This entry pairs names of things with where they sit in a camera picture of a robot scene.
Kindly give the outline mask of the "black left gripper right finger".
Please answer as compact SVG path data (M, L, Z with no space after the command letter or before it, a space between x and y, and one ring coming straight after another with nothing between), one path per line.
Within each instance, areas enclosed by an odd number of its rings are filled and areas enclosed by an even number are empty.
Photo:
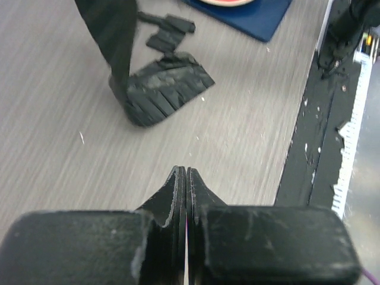
M228 205L186 173L190 284L356 284L362 266L327 208Z

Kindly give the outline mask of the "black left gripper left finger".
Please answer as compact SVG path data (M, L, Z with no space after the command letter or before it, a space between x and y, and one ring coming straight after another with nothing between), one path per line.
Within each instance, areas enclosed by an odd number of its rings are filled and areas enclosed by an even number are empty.
M2 284L182 284L186 171L134 211L34 211L1 242Z

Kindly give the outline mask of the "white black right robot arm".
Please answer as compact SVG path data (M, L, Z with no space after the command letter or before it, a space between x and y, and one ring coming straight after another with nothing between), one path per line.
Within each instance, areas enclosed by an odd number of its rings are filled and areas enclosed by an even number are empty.
M318 51L324 80L340 72L354 54L364 32L379 26L379 1L333 1Z

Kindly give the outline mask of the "black trash bag roll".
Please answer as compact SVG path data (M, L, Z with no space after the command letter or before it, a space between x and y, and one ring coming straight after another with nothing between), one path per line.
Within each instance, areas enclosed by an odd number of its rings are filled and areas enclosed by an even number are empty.
M194 33L196 26L193 21L167 14L165 17L138 12L138 19L147 24L159 27L156 34L152 34L146 45L162 53L173 53L188 33Z

